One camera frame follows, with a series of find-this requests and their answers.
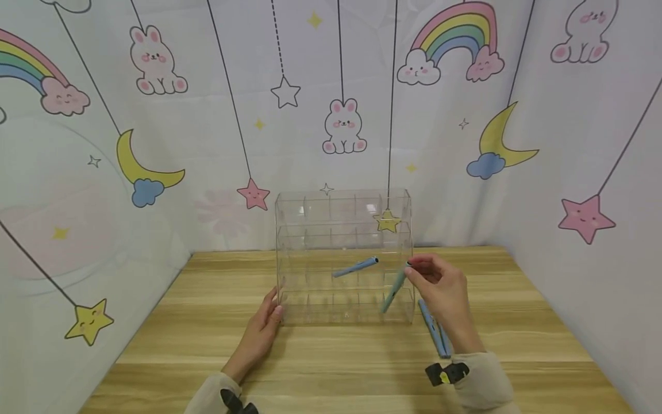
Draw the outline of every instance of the beige sleeve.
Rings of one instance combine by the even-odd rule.
[[[469,374],[455,384],[460,404],[467,414],[520,414],[513,401],[508,376],[492,352],[457,354],[453,363],[464,362]]]
[[[195,393],[193,399],[186,406],[184,414],[224,414],[228,412],[227,407],[220,398],[220,391],[231,390],[234,395],[240,397],[242,388],[232,378],[219,372],[209,376]]]

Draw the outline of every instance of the left hand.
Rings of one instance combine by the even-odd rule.
[[[248,321],[244,336],[221,372],[239,384],[248,371],[271,349],[283,318],[283,307],[276,306],[276,287],[264,297],[260,308]]]

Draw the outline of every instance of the hand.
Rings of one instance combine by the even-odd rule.
[[[464,273],[436,254],[415,254],[405,268],[434,318],[448,334],[455,353],[485,352],[473,324]]]
[[[274,287],[264,297],[260,308],[248,321],[244,336],[221,372],[239,384],[248,371],[267,355],[283,318],[283,307],[276,306]]]

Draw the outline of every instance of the pink star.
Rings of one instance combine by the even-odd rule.
[[[595,232],[611,229],[616,223],[600,212],[600,195],[596,194],[583,203],[562,199],[565,218],[559,229],[576,230],[587,244],[593,243]]]
[[[248,185],[246,187],[238,188],[237,191],[246,198],[247,209],[258,206],[264,211],[267,211],[267,203],[264,202],[264,199],[267,198],[270,191],[258,188],[252,178],[248,179]]]

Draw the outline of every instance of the acrylic compartment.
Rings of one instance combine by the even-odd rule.
[[[393,221],[379,221],[391,215]],[[382,304],[412,254],[411,198],[405,189],[283,192],[275,204],[278,302],[283,323],[411,323],[408,280],[386,313]],[[357,272],[333,273],[370,257]]]

